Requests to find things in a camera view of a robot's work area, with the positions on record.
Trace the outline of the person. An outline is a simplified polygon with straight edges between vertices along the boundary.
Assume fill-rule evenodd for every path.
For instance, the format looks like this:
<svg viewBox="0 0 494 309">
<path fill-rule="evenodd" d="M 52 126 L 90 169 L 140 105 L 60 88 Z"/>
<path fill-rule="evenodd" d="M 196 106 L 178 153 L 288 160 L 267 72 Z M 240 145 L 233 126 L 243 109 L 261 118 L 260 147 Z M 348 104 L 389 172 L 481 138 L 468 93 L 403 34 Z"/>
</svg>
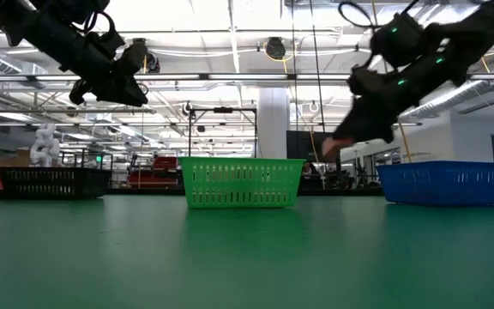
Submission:
<svg viewBox="0 0 494 309">
<path fill-rule="evenodd" d="M 302 176 L 300 179 L 300 186 L 302 188 L 317 188 L 320 182 L 320 174 L 316 170 L 316 167 L 311 163 L 306 161 L 303 165 Z"/>
</svg>

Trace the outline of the blue plastic basket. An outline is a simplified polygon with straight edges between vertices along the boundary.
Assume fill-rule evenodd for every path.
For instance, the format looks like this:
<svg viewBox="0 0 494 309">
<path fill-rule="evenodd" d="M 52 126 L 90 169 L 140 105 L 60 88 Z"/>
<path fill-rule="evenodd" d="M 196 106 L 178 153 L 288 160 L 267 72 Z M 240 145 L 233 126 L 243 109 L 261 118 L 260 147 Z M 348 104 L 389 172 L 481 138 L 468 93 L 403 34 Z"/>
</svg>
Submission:
<svg viewBox="0 0 494 309">
<path fill-rule="evenodd" d="M 494 205 L 494 163 L 422 161 L 377 167 L 391 203 L 430 206 Z"/>
</svg>

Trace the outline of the black monitor screen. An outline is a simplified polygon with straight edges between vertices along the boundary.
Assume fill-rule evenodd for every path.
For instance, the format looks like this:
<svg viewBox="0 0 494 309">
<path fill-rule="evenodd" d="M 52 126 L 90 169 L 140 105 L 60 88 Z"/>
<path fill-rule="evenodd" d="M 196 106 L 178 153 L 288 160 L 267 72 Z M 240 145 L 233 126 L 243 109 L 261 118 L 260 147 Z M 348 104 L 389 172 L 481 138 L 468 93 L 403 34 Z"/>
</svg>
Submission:
<svg viewBox="0 0 494 309">
<path fill-rule="evenodd" d="M 340 157 L 322 154 L 322 143 L 330 133 L 288 130 L 286 132 L 286 158 L 302 159 L 308 162 L 333 162 Z"/>
</svg>

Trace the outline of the long ceiling light rail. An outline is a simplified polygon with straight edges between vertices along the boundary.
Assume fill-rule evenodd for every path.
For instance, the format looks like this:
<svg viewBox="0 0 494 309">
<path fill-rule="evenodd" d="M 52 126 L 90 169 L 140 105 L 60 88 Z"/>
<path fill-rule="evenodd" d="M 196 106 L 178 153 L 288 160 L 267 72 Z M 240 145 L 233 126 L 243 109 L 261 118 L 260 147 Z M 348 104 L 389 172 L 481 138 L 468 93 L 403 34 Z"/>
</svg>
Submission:
<svg viewBox="0 0 494 309">
<path fill-rule="evenodd" d="M 348 74 L 147 74 L 135 75 L 137 81 L 333 81 L 345 82 L 349 78 Z M 494 81 L 494 73 L 485 74 L 469 74 L 468 80 L 489 80 Z M 5 75 L 0 76 L 0 82 L 75 82 L 78 81 L 78 76 L 73 75 Z"/>
</svg>

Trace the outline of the white round column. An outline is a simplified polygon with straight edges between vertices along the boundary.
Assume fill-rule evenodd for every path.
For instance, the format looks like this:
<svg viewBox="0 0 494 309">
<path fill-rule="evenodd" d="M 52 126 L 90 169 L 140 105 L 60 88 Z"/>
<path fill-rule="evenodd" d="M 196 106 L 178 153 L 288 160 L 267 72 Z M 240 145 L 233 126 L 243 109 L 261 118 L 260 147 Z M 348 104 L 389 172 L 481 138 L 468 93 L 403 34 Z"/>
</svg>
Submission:
<svg viewBox="0 0 494 309">
<path fill-rule="evenodd" d="M 289 104 L 289 96 L 285 88 L 259 89 L 257 131 L 262 158 L 286 158 Z"/>
</svg>

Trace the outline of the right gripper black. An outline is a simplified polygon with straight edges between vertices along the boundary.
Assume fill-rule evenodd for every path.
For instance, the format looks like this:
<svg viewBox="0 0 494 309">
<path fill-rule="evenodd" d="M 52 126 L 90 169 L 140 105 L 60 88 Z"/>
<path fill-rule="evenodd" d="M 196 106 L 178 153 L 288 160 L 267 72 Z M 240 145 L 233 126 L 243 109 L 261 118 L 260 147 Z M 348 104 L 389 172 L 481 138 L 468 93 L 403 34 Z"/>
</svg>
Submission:
<svg viewBox="0 0 494 309">
<path fill-rule="evenodd" d="M 404 98 L 371 98 L 352 100 L 352 108 L 332 133 L 332 138 L 345 144 L 383 140 L 394 141 L 392 126 L 406 110 Z"/>
</svg>

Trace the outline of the green plastic basket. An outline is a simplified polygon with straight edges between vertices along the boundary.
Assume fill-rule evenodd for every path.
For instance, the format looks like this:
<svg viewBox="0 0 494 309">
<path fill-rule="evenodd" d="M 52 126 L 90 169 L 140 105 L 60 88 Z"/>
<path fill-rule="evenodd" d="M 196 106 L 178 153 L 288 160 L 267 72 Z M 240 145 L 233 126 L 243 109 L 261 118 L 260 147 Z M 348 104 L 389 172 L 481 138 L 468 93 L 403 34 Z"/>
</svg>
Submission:
<svg viewBox="0 0 494 309">
<path fill-rule="evenodd" d="M 191 209 L 288 208 L 295 205 L 303 160 L 182 157 Z"/>
</svg>

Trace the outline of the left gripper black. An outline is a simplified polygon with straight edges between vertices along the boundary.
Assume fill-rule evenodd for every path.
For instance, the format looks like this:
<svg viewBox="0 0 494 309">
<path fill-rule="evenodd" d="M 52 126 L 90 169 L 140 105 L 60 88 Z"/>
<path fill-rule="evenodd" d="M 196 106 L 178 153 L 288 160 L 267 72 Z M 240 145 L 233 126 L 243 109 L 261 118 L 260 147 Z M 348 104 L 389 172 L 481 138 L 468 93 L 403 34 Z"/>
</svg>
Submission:
<svg viewBox="0 0 494 309">
<path fill-rule="evenodd" d="M 69 69 L 80 79 L 75 82 L 69 98 L 82 104 L 86 93 L 94 94 L 97 101 L 108 101 L 126 106 L 140 107 L 148 103 L 134 75 L 140 70 L 140 44 L 129 45 L 117 60 L 97 51 L 94 44 L 70 44 Z"/>
</svg>

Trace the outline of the black plastic basket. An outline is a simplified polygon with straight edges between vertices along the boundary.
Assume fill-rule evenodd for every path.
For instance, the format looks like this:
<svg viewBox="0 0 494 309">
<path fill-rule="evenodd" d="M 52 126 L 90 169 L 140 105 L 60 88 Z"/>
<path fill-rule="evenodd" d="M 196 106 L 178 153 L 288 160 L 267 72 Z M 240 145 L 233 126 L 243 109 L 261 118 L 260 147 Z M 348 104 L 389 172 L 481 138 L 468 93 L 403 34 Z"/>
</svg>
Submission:
<svg viewBox="0 0 494 309">
<path fill-rule="evenodd" d="M 3 193 L 11 199 L 82 200 L 102 197 L 111 171 L 85 167 L 0 167 Z"/>
</svg>

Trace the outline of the white robot sculpture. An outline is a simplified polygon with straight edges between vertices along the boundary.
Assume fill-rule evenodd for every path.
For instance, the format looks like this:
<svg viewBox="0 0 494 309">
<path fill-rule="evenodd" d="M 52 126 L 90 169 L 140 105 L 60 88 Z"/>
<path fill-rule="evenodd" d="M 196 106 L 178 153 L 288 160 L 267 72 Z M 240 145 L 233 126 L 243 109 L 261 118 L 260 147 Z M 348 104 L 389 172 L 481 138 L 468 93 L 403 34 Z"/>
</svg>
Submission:
<svg viewBox="0 0 494 309">
<path fill-rule="evenodd" d="M 35 142 L 30 148 L 31 167 L 52 167 L 60 153 L 59 141 L 54 137 L 55 124 L 42 124 L 35 132 Z"/>
</svg>

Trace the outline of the black metal frame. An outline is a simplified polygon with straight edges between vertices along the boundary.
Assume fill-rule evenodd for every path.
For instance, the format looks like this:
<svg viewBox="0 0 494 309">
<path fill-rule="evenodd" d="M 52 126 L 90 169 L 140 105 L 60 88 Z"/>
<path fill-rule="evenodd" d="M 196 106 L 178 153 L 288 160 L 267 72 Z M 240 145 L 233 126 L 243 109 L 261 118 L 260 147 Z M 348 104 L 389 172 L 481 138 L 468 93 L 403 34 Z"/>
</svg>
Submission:
<svg viewBox="0 0 494 309">
<path fill-rule="evenodd" d="M 191 113 L 193 112 L 201 112 L 201 114 L 193 121 Z M 258 156 L 258 109 L 255 107 L 229 107 L 229 106 L 219 106 L 213 108 L 195 108 L 191 107 L 188 110 L 188 156 L 191 156 L 191 147 L 192 147 L 192 127 L 197 120 L 200 120 L 207 112 L 219 113 L 219 114 L 227 114 L 233 112 L 239 112 L 243 115 L 247 120 L 249 118 L 245 115 L 246 112 L 252 112 L 254 114 L 254 121 L 251 123 L 254 126 L 254 157 Z"/>
</svg>

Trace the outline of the red tool cart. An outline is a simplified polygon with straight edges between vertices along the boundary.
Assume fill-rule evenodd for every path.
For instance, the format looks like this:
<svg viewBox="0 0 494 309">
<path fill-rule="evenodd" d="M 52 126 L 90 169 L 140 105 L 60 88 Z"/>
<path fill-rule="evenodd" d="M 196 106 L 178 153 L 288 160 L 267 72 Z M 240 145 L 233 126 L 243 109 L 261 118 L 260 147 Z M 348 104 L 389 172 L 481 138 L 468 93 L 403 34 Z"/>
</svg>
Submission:
<svg viewBox="0 0 494 309">
<path fill-rule="evenodd" d="M 155 156 L 150 166 L 132 166 L 127 183 L 137 189 L 172 188 L 178 187 L 180 177 L 177 157 Z"/>
</svg>

